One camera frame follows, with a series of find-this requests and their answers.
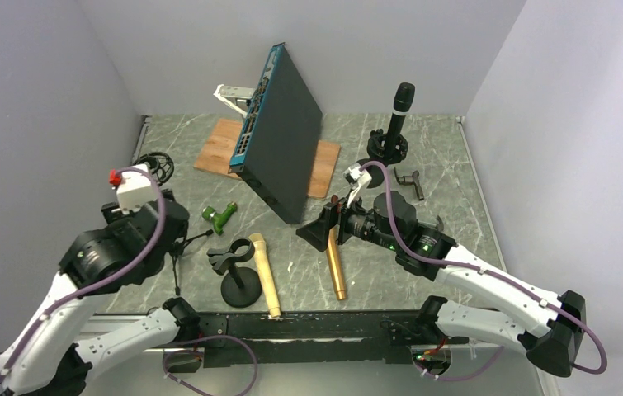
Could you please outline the dark gold microphone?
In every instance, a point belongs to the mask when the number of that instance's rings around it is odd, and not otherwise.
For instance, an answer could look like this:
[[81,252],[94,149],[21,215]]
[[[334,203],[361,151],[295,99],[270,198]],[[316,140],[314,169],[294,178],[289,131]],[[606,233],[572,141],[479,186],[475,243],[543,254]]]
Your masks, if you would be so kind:
[[333,284],[333,291],[338,300],[345,300],[347,299],[346,282],[343,274],[340,254],[337,247],[336,229],[329,230],[326,257]]

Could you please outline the light gold microphone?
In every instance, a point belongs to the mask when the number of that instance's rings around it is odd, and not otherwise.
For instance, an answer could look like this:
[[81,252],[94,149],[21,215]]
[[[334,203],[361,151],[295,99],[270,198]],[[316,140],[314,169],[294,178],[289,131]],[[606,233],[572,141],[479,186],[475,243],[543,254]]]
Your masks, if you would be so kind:
[[249,235],[250,241],[254,246],[253,259],[256,263],[257,272],[262,285],[262,291],[269,312],[269,316],[278,319],[281,316],[281,305],[278,299],[275,281],[271,272],[270,262],[267,256],[267,244],[260,233]]

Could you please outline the black round-base mic stand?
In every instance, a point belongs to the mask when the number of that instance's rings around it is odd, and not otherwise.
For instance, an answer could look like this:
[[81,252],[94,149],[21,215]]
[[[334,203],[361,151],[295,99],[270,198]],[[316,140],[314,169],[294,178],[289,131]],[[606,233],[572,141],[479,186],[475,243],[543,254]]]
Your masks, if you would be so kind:
[[252,268],[239,266],[253,258],[255,247],[251,240],[239,238],[226,248],[210,248],[206,252],[209,264],[223,276],[220,293],[224,302],[234,308],[247,308],[262,294],[258,273]]

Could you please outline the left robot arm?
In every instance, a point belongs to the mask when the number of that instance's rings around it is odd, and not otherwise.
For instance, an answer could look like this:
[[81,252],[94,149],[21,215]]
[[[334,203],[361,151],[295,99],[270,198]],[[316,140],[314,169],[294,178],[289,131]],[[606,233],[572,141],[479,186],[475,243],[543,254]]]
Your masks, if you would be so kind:
[[[165,197],[164,207],[164,229],[143,261],[109,285],[54,311],[15,362],[11,363],[9,358],[18,342],[0,353],[3,394],[79,395],[97,377],[142,351],[171,342],[185,347],[200,336],[199,315],[182,297],[175,297],[136,322],[101,336],[78,339],[83,325],[107,296],[158,274],[177,239],[186,235],[188,210],[171,196]],[[157,202],[150,201],[127,215],[116,214],[116,208],[115,203],[103,206],[105,228],[76,237],[59,262],[59,271],[34,318],[64,296],[117,273],[142,252],[158,223]]]

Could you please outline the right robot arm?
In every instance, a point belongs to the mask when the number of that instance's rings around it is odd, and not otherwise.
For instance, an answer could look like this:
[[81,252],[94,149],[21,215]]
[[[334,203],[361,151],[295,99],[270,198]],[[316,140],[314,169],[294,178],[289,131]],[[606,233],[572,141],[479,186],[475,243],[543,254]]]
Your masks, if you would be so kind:
[[475,309],[444,297],[428,297],[416,319],[423,341],[478,338],[524,354],[551,375],[572,374],[586,323],[586,302],[579,293],[543,290],[488,264],[438,226],[418,221],[415,207],[397,191],[377,196],[369,210],[360,200],[329,202],[296,234],[323,252],[332,229],[340,244],[356,237],[386,248],[405,271],[466,290],[489,303],[488,309]]

